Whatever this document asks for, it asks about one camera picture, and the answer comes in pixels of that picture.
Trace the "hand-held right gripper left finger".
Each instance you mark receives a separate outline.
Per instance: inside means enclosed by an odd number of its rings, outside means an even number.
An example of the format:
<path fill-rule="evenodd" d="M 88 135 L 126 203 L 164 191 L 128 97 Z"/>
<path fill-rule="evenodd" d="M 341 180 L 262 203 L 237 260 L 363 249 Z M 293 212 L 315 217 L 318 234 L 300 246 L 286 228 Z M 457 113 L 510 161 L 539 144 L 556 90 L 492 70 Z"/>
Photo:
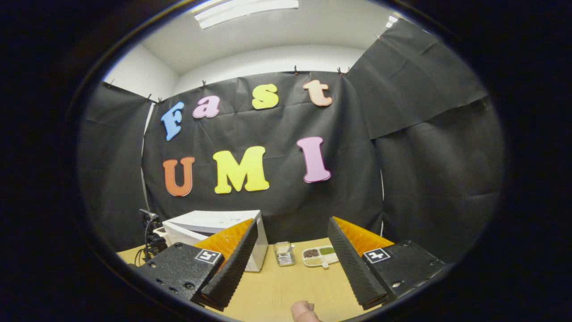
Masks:
<path fill-rule="evenodd" d="M 176 242 L 137 270 L 155 287 L 183 300 L 224 310 L 258 236 L 257 221 L 249 218 L 194 245 Z"/>

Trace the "cream divided dish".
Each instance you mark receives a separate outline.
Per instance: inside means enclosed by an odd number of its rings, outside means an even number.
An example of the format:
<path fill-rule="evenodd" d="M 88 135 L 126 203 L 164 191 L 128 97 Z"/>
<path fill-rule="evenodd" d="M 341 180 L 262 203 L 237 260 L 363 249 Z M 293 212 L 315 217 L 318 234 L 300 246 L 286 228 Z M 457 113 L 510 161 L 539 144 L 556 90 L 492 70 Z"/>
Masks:
<path fill-rule="evenodd" d="M 303 250 L 302 261 L 307 267 L 329 269 L 329 265 L 338 263 L 339 259 L 334 247 L 332 245 L 326 245 Z"/>

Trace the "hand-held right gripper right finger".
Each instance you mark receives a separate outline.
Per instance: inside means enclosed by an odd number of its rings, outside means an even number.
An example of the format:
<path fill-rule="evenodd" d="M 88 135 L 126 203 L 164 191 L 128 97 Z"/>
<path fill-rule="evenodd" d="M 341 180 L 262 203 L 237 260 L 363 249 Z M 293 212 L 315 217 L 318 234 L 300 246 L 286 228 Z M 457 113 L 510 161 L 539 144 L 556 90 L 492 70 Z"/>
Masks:
<path fill-rule="evenodd" d="M 396 301 L 446 268 L 417 243 L 393 243 L 338 217 L 328 223 L 328 238 L 363 309 Z"/>

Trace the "white microwave oven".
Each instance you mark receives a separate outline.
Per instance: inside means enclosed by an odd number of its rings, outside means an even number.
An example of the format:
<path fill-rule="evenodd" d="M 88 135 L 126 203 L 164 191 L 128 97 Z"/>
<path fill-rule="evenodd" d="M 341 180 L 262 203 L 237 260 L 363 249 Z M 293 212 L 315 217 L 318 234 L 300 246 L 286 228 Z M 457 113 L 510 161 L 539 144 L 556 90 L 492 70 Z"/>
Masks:
<path fill-rule="evenodd" d="M 255 219 L 257 222 L 258 238 L 249 257 L 245 270 L 259 272 L 264 265 L 268 240 L 265 234 L 263 218 L 260 210 L 248 211 L 192 211 L 172 219 L 163 221 L 166 246 L 182 242 L 194 245 L 214 233 L 243 222 Z"/>

